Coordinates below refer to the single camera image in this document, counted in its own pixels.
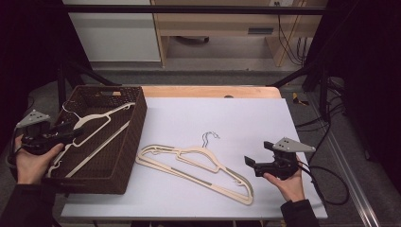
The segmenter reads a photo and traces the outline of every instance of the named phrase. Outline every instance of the floor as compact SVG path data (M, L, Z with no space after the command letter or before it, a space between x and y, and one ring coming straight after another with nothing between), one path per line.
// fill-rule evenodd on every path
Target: floor
M275 67L267 44L261 37L210 37L209 43L177 37L171 39L165 67L157 62L94 62L94 68L103 77L122 84L264 86L286 77L300 65L286 61L285 66ZM90 78L84 79L87 83L96 83ZM300 88L303 79L295 79L280 89L296 126L319 116L318 89L304 93ZM333 80L341 84L340 79ZM57 98L53 95L56 90L56 84L51 83L32 92L34 108L43 108L47 113L57 115ZM298 96L298 101L294 101L294 94ZM332 98L331 107L341 104L336 92L328 94ZM351 189L351 198L344 205L326 206L329 218L321 220L321 226L401 226L401 197L381 165L365 159L363 147L346 116L346 110L340 108L333 112L331 127L324 138L327 130L323 121L298 129L300 140L305 144L316 146L323 140L311 164L331 169L348 182ZM7 167L3 164L0 167L4 170L0 171L2 188L7 194L12 190L12 184L9 183L10 177L4 174ZM314 171L326 198L342 201L346 193L341 181L319 169ZM2 196L0 200L1 209L5 206L6 197ZM60 217L64 202L65 197L59 195L54 208L54 215L62 226L94 226L90 220ZM126 221L99 221L97 224L131 225ZM272 221L266 226L281 226L281 223Z

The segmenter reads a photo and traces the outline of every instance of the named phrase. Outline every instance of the white table surface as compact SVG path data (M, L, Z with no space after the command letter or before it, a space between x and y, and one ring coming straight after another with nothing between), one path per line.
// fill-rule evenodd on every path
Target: white table surface
M251 182L253 203L244 205L218 192L162 171L134 164L124 195L72 194L61 215L94 219L276 219L282 218L285 202L278 189L256 178L244 163L244 155L257 163L273 161L273 152L263 142L278 142L284 136L299 141L287 103L282 98L194 98L148 97L148 112L139 149L159 144L176 148L201 147L202 135L209 135L207 148L218 160ZM298 153L306 162L303 153ZM156 157L167 164L182 163L170 157ZM238 190L224 173L200 172L197 177ZM317 218L327 214L309 176L303 173L305 195Z

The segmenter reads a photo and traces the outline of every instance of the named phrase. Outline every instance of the sleeve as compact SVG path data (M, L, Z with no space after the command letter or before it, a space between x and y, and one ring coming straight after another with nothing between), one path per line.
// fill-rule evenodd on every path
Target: sleeve
M281 212L287 227L320 226L309 200L288 201L281 206Z
M48 185L16 184L0 226L52 226L56 193Z

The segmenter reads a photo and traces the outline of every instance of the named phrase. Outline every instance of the dark brown basket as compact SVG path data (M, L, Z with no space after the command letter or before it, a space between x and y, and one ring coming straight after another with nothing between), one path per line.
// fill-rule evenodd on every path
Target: dark brown basket
M55 184L66 193L124 194L144 126L147 103L141 87L77 86L65 103L56 124L71 122L71 129L78 117L104 114L128 102L135 102L127 110L111 114L111 121L80 147L71 146L61 158L59 168L52 171L48 183ZM93 119L82 127L84 134L76 138L79 144L107 121L106 117ZM71 178L65 176L82 160L120 129L130 124L106 147L94 156Z

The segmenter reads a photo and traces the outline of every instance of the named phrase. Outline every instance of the black curtain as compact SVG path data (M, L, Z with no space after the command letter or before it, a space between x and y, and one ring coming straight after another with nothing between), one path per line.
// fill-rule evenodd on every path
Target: black curtain
M324 16L310 61L339 21ZM401 192L401 1L359 1L341 32L344 39L325 66L328 76L343 78L346 110L366 157L380 162Z
M44 4L62 0L0 1L0 150L23 118L28 94L56 80L62 61L92 69L68 13L44 10ZM82 83L73 70L68 79L73 86Z

